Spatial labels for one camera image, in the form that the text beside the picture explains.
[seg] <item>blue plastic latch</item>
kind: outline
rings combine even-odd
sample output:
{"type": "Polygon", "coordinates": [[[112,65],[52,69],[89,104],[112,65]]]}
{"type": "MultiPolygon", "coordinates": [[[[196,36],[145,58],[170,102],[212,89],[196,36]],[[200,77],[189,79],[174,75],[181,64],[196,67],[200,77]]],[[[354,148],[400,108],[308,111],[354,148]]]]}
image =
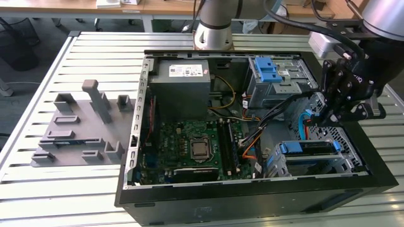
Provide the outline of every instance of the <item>blue plastic latch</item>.
{"type": "Polygon", "coordinates": [[[284,144],[278,145],[282,154],[288,153],[284,144]]]}
{"type": "Polygon", "coordinates": [[[301,153],[301,146],[298,142],[285,142],[284,143],[288,153],[301,153]]]}
{"type": "Polygon", "coordinates": [[[266,167],[269,167],[272,161],[273,161],[273,156],[270,156],[270,158],[269,158],[268,161],[266,161],[266,167]]]}
{"type": "Polygon", "coordinates": [[[276,65],[270,58],[257,57],[254,58],[254,66],[261,76],[261,82],[281,82],[282,78],[276,71],[276,65]]]}
{"type": "Polygon", "coordinates": [[[341,145],[336,140],[333,141],[333,147],[337,152],[341,152],[341,145]]]}

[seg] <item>chip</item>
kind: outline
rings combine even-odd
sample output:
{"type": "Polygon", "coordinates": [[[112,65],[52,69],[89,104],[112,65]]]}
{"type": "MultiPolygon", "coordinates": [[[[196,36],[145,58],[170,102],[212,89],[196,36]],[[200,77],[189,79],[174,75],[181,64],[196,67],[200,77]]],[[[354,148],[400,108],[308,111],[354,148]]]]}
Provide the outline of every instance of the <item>chip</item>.
{"type": "Polygon", "coordinates": [[[209,158],[210,142],[209,137],[196,137],[190,139],[190,158],[201,163],[209,158]]]}

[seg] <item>power supply label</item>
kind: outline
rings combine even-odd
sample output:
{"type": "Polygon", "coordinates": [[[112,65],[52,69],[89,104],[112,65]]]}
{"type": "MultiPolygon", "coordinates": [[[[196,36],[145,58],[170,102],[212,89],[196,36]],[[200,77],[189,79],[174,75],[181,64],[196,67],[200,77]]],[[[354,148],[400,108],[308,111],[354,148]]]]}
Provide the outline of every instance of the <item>power supply label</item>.
{"type": "Polygon", "coordinates": [[[202,77],[202,65],[170,65],[169,77],[202,77]]]}

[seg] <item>metal frame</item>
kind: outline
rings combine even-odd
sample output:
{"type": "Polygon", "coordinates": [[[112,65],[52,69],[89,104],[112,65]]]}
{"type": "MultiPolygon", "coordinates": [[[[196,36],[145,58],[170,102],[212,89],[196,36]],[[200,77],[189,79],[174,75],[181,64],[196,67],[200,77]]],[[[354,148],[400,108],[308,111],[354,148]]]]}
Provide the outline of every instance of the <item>metal frame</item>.
{"type": "MultiPolygon", "coordinates": [[[[244,51],[312,51],[306,35],[233,35],[234,49],[244,51]]],[[[65,44],[49,69],[37,94],[0,152],[0,219],[6,226],[133,226],[124,209],[113,207],[118,165],[32,168],[26,166],[36,148],[34,136],[45,132],[44,123],[56,108],[57,92],[85,98],[77,89],[84,79],[97,79],[108,98],[129,94],[141,71],[144,50],[192,50],[190,34],[81,32],[73,44],[65,44]]],[[[322,225],[401,226],[404,213],[404,115],[401,100],[388,87],[378,98],[386,119],[360,122],[400,185],[385,193],[365,196],[321,214],[250,218],[200,223],[200,226],[262,225],[312,227],[322,225]]]]}

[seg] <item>white box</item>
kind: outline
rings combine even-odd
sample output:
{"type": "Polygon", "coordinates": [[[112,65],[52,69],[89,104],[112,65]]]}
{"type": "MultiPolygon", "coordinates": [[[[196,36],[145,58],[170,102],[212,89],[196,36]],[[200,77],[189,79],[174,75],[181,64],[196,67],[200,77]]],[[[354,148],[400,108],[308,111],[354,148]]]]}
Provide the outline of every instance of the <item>white box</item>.
{"type": "Polygon", "coordinates": [[[137,5],[141,0],[120,0],[122,4],[137,5]]]}
{"type": "Polygon", "coordinates": [[[120,1],[118,0],[96,0],[96,8],[118,8],[120,1]]]}

